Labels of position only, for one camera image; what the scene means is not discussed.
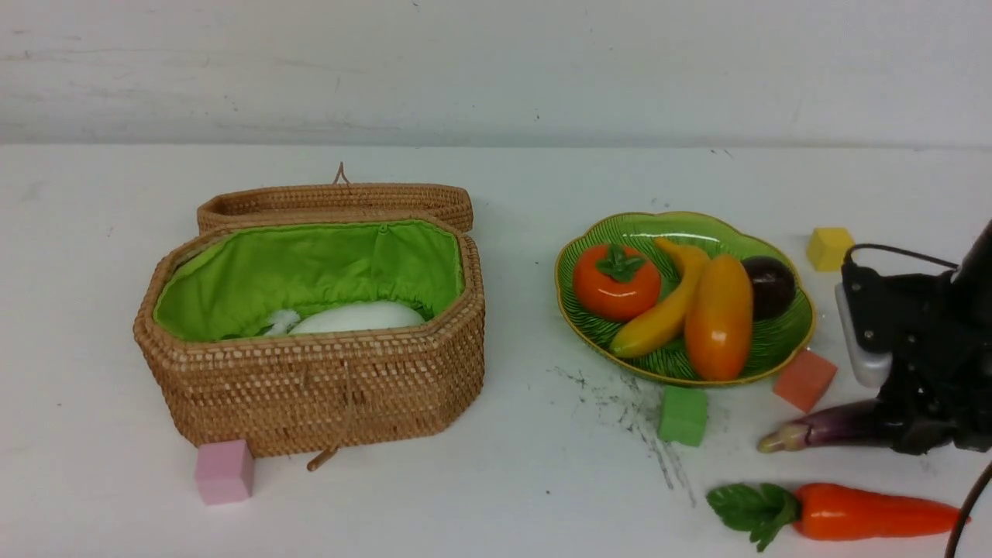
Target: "purple eggplant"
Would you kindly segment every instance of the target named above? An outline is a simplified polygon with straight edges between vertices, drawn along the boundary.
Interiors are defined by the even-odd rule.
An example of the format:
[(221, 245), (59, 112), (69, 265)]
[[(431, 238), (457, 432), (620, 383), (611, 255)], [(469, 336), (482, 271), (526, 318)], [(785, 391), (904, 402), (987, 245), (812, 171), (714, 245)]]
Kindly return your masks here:
[(783, 424), (761, 439), (758, 451), (797, 452), (827, 446), (892, 448), (907, 417), (878, 399), (830, 407)]

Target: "pink cube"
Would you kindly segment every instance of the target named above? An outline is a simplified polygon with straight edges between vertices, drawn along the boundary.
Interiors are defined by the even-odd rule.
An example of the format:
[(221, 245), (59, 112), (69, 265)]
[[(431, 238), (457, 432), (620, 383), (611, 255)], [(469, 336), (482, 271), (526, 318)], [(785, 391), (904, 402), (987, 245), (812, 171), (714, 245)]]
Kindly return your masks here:
[(203, 444), (196, 456), (196, 489), (203, 503), (215, 505), (251, 497), (255, 459), (244, 440)]
[(773, 391), (803, 413), (810, 410), (826, 393), (837, 366), (812, 350), (801, 350), (779, 374)]

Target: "orange cube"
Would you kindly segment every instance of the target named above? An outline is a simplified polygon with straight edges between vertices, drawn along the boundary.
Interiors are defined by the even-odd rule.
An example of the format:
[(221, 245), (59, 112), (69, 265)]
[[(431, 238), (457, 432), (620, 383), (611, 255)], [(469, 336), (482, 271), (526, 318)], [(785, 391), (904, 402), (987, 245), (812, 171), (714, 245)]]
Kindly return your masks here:
[(773, 391), (803, 413), (809, 413), (836, 373), (833, 362), (812, 350), (801, 350), (780, 372)]

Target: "yellow cube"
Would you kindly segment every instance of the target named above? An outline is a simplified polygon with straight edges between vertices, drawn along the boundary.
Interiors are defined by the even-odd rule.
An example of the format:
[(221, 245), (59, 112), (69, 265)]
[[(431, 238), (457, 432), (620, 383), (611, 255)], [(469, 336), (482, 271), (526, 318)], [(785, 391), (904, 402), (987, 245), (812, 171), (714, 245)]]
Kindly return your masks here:
[(844, 253), (854, 245), (854, 239), (846, 228), (821, 226), (812, 230), (812, 238), (806, 247), (806, 258), (816, 271), (839, 271), (844, 263)]

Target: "white table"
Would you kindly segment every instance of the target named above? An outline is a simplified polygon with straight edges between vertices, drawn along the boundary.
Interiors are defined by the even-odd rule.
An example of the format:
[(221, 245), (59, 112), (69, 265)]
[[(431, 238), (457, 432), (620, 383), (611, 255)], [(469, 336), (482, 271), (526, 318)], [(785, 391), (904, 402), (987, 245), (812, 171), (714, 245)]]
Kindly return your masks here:
[[(257, 462), (256, 493), (200, 503), (193, 446), (131, 337), (156, 262), (215, 194), (330, 181), (440, 182), (473, 196), (488, 301), (485, 387), (447, 431)], [(815, 225), (959, 259), (992, 208), (992, 155), (910, 150), (0, 147), (0, 549), (4, 556), (752, 556), (704, 501), (730, 482), (840, 482), (960, 504), (989, 456), (818, 449), (762, 455), (798, 412), (762, 382), (710, 392), (700, 448), (656, 440), (661, 387), (578, 340), (555, 301), (560, 248), (625, 210), (691, 209), (777, 243), (818, 305), (812, 348), (840, 365), (821, 405), (873, 396), (851, 375), (836, 274)], [(883, 272), (927, 269), (866, 256)], [(987, 555), (992, 495), (959, 556)], [(816, 543), (774, 556), (942, 555), (942, 536)]]

